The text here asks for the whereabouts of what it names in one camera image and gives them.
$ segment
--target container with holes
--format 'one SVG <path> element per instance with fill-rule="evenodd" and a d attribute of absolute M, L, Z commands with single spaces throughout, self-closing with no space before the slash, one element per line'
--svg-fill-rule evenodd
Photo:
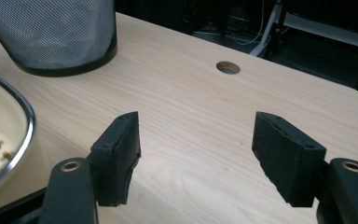
<path fill-rule="evenodd" d="M 30 104 L 0 78 L 0 207 L 48 183 L 52 166 L 35 128 Z"/>

